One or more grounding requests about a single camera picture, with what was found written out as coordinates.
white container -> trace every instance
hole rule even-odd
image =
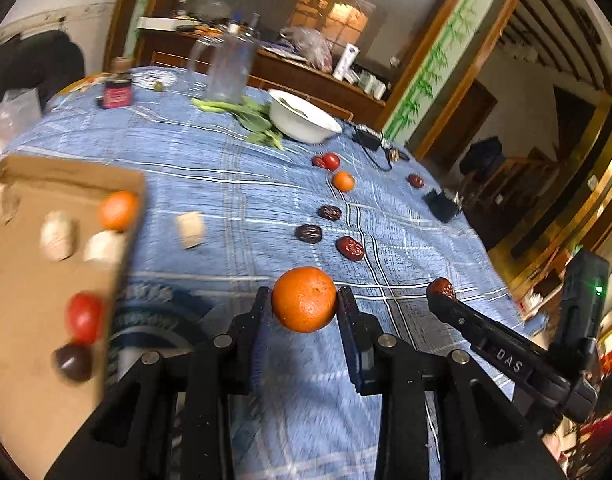
[[[375,83],[377,83],[377,78],[373,74],[370,74],[368,76],[368,81],[366,82],[366,86],[364,87],[364,93],[371,94],[372,88],[375,86]]]
[[[182,20],[179,18],[140,18],[137,22],[137,28],[148,28],[150,30],[167,30],[174,32],[177,27],[182,25],[199,25],[200,22],[195,20]]]
[[[355,73],[354,70],[346,70],[346,73],[344,74],[344,79],[346,79],[346,81],[348,81],[351,85],[355,85],[359,81],[359,76]]]
[[[275,89],[268,93],[272,97],[270,120],[291,139],[318,144],[342,132],[342,127],[331,115],[301,97]]]
[[[344,53],[342,57],[339,59],[339,63],[337,63],[337,67],[333,70],[333,77],[338,81],[342,81],[346,71],[353,64],[355,59],[359,54],[359,49],[351,43],[346,44],[346,48],[344,49]]]
[[[386,85],[378,79],[372,86],[372,96],[379,101],[382,97],[384,97],[385,92]]]

jar lid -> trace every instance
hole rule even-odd
[[[110,70],[116,74],[128,72],[131,67],[132,59],[130,57],[114,57],[110,62]]]

screw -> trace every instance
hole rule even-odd
[[[455,350],[451,352],[451,358],[457,364],[465,365],[468,361],[470,361],[470,356],[464,350]]]
[[[392,334],[382,334],[377,338],[377,343],[386,348],[393,348],[397,344],[397,338]]]
[[[153,365],[160,360],[160,355],[157,352],[146,352],[142,356],[142,363],[145,365]]]
[[[220,334],[212,340],[217,348],[228,348],[232,344],[232,338],[228,334]]]

green vegetable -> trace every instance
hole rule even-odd
[[[270,104],[258,103],[250,97],[243,97],[243,105],[221,103],[216,101],[202,101],[191,99],[193,105],[203,112],[228,112],[251,133],[246,137],[248,142],[269,146],[283,150],[282,133],[278,131],[268,119]]]
[[[298,109],[297,109],[297,108],[295,108],[294,106],[291,106],[291,105],[289,104],[289,102],[288,102],[286,99],[284,99],[283,97],[280,97],[280,98],[279,98],[279,102],[281,102],[281,104],[283,104],[283,105],[285,105],[285,106],[288,106],[288,107],[289,107],[289,108],[290,108],[290,109],[291,109],[293,112],[297,112],[299,115],[301,115],[301,116],[303,116],[303,117],[306,117],[306,114],[305,114],[304,112],[302,112],[301,110],[298,110]]]
[[[263,132],[254,132],[248,134],[246,142],[251,144],[260,144],[261,146],[268,146],[269,148],[276,148],[278,150],[284,150],[282,146],[282,134],[274,132],[272,129],[264,130]]]

doorway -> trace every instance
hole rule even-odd
[[[437,180],[451,171],[496,104],[495,96],[475,79],[424,158]]]

